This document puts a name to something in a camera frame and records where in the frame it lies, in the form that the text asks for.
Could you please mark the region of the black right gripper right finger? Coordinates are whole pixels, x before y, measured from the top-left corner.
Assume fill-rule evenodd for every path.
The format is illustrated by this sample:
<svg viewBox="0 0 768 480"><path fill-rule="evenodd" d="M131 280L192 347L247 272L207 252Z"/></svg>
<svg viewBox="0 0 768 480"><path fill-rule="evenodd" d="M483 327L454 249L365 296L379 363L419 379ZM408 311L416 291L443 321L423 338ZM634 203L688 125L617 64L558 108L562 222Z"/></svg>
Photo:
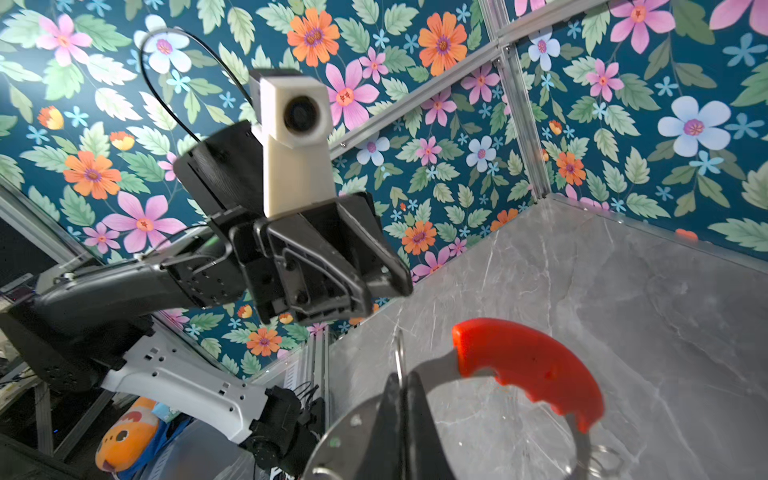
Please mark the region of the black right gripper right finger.
<svg viewBox="0 0 768 480"><path fill-rule="evenodd" d="M407 478L454 480L420 376L407 377Z"/></svg>

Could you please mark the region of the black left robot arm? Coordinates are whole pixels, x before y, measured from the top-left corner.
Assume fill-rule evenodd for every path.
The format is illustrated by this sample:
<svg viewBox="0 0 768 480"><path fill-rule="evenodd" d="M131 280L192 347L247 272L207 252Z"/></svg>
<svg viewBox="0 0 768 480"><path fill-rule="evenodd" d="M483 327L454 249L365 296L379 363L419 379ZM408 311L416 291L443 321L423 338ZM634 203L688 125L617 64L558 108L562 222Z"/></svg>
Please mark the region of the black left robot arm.
<svg viewBox="0 0 768 480"><path fill-rule="evenodd" d="M2 331L52 388L101 387L146 396L212 426L264 470L297 476L323 428L321 402L239 382L200 359L153 315L249 295L261 319L305 324L364 317L382 297L405 297L408 268L387 243L368 193L268 217L264 150L246 121L180 157L175 173L203 203L205 226L162 240L140 259L61 275L1 313Z"/></svg>

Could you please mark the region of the steel keyring with red handle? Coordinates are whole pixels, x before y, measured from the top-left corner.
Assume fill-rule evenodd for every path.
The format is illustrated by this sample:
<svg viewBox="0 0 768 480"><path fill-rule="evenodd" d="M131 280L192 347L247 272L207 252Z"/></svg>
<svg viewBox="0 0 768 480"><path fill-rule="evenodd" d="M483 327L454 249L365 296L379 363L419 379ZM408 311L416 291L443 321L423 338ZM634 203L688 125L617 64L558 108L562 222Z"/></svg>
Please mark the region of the steel keyring with red handle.
<svg viewBox="0 0 768 480"><path fill-rule="evenodd" d="M551 336L520 323L476 318L455 325L453 348L447 354L408 369L403 332L393 335L395 370L406 389L416 372L426 395L435 388L472 377L492 377L501 386L521 390L532 402L545 402L565 418L575 447L569 479L609 479L620 475L622 460L605 466L600 455L616 450L595 445L591 428L603 417L605 405L598 383L584 363ZM378 410L381 394L352 409L325 433L304 470L305 479L355 479Z"/></svg>

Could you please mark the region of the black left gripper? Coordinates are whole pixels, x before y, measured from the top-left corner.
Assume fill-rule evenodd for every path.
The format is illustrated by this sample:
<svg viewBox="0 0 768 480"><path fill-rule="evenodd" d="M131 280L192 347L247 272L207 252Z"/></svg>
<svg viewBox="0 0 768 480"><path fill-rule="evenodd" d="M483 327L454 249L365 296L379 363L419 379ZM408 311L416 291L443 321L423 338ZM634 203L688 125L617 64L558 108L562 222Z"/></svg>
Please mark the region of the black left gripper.
<svg viewBox="0 0 768 480"><path fill-rule="evenodd" d="M234 263L212 305L249 293L258 314L290 312L302 324L369 315L375 297L407 297L410 270L385 238L368 192L336 197L268 220L223 195L210 225Z"/></svg>

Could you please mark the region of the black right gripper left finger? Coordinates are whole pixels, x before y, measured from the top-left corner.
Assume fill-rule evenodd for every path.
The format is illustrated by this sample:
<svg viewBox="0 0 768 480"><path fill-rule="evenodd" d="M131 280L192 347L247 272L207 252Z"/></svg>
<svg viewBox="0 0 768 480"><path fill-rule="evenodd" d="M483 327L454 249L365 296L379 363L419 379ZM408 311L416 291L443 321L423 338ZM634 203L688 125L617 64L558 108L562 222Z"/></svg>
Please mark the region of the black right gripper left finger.
<svg viewBox="0 0 768 480"><path fill-rule="evenodd" d="M397 373L386 381L370 438L355 479L405 479L407 471L406 389Z"/></svg>

